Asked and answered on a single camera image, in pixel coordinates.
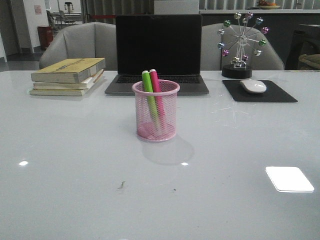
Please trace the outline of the white computer mouse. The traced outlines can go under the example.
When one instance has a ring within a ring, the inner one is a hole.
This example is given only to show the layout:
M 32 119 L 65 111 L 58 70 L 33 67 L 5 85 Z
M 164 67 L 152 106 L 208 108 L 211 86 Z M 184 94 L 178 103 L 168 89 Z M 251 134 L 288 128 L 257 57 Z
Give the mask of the white computer mouse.
M 261 80 L 245 79 L 240 81 L 240 85 L 247 93 L 262 94 L 267 90 L 267 86 Z

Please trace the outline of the green highlighter pen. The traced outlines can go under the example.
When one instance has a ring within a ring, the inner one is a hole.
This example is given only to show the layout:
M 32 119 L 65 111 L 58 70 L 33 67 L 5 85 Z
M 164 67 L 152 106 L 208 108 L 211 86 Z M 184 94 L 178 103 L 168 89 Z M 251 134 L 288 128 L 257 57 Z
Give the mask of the green highlighter pen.
M 143 81 L 143 89 L 145 92 L 152 93 L 153 92 L 153 87 L 152 87 L 152 82 L 151 82 L 151 77 L 150 73 L 147 70 L 144 70 L 142 72 L 142 81 Z M 156 136 L 159 136 L 161 134 L 161 125 L 160 125 L 160 120 L 158 116 L 158 110 L 157 110 L 157 105 L 155 101 L 154 96 L 147 96 L 147 102 L 149 106 L 149 113 L 150 117 L 154 123 L 154 132 Z

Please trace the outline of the bottom pale book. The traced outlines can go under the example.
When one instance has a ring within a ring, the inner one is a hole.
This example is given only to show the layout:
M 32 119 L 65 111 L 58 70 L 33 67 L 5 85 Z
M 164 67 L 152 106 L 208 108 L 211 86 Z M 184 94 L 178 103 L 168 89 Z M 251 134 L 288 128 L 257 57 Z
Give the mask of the bottom pale book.
M 85 95 L 91 88 L 89 89 L 82 89 L 82 90 L 37 90 L 37 89 L 30 89 L 29 94 L 34 96 L 83 96 Z

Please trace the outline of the middle white book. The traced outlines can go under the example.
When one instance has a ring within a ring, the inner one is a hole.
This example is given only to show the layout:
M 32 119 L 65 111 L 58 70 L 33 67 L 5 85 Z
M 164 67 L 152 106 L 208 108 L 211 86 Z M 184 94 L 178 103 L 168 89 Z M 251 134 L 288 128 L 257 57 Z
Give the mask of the middle white book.
M 95 75 L 88 77 L 80 83 L 54 83 L 54 82 L 34 82 L 35 90 L 85 90 L 90 89 L 103 75 L 104 70 L 98 71 Z

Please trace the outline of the red trash bin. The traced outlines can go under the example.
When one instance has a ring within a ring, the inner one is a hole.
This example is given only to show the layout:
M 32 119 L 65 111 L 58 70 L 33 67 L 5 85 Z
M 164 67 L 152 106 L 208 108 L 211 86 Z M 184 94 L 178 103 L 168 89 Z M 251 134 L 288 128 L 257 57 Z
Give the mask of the red trash bin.
M 40 48 L 46 50 L 53 41 L 53 31 L 51 26 L 38 26 L 37 27 Z

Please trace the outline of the pink mesh pen holder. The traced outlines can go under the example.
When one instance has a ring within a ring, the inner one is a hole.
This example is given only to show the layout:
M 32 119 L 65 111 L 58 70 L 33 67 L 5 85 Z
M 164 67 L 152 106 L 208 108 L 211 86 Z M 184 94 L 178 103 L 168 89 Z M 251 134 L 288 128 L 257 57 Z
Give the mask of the pink mesh pen holder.
M 147 92 L 143 82 L 133 84 L 137 136 L 149 142 L 163 142 L 176 135 L 177 94 L 180 85 L 159 80 L 160 92 Z

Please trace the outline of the fruit bowl on counter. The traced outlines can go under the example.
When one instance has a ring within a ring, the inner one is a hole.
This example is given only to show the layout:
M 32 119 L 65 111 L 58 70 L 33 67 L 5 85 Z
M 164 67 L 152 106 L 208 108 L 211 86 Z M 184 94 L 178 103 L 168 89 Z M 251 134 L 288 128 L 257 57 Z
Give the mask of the fruit bowl on counter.
M 281 7 L 280 5 L 277 5 L 276 3 L 270 2 L 267 0 L 258 0 L 257 6 L 263 10 L 275 10 L 275 9 L 279 9 Z

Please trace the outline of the black mouse pad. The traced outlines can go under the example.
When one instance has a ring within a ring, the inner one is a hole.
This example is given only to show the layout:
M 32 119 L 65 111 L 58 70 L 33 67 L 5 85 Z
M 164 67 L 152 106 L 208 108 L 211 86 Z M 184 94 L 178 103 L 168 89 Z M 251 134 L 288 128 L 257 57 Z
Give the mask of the black mouse pad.
M 298 100 L 284 91 L 271 80 L 262 80 L 266 85 L 266 91 L 263 93 L 247 92 L 240 83 L 240 80 L 222 81 L 232 98 L 236 102 L 251 103 L 297 103 Z

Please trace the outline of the grey laptop with black screen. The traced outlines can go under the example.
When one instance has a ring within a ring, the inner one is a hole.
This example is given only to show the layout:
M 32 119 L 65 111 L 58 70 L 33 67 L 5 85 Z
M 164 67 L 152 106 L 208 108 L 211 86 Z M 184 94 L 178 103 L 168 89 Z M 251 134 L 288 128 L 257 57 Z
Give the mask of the grey laptop with black screen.
M 160 80 L 178 83 L 180 96 L 209 93 L 200 74 L 200 14 L 118 15 L 115 27 L 117 75 L 105 94 L 134 95 L 132 85 L 151 69 Z

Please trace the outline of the pink highlighter pen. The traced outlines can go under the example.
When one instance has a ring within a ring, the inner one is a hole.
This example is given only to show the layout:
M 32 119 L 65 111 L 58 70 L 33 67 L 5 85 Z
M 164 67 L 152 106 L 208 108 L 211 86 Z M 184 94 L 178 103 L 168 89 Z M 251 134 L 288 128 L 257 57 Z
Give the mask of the pink highlighter pen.
M 149 75 L 150 75 L 150 79 L 151 79 L 153 92 L 160 93 L 162 90 L 160 87 L 160 82 L 158 79 L 157 71 L 155 69 L 150 69 Z M 159 116 L 161 127 L 165 128 L 165 111 L 164 111 L 164 104 L 162 101 L 162 97 L 156 96 L 155 100 L 156 100 L 156 104 L 157 104 L 157 111 L 158 111 L 158 116 Z

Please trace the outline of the top yellow book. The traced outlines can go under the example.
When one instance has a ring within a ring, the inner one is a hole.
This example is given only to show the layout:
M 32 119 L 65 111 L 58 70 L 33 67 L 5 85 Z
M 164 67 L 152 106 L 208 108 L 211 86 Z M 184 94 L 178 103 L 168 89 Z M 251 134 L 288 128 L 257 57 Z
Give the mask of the top yellow book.
M 33 82 L 78 84 L 106 67 L 105 58 L 68 58 L 31 74 Z

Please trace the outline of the ferris wheel desk ornament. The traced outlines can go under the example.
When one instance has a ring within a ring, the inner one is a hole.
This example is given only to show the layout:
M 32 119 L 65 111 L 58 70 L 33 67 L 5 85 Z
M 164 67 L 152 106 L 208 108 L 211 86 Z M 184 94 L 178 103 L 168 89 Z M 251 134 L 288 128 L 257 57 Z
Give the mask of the ferris wheel desk ornament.
M 250 33 L 253 27 L 248 27 L 249 20 L 254 16 L 254 13 L 248 11 L 244 14 L 236 12 L 234 19 L 237 20 L 238 28 L 232 27 L 230 20 L 225 20 L 222 28 L 216 31 L 219 37 L 231 36 L 231 41 L 225 43 L 218 42 L 217 48 L 221 51 L 222 57 L 227 57 L 231 53 L 231 49 L 236 47 L 235 56 L 232 57 L 230 64 L 222 67 L 222 75 L 234 79 L 247 79 L 252 76 L 252 68 L 248 65 L 249 55 L 245 51 L 245 47 L 252 47 L 256 42 L 258 46 L 264 47 L 267 44 L 266 39 L 252 39 L 254 33 Z

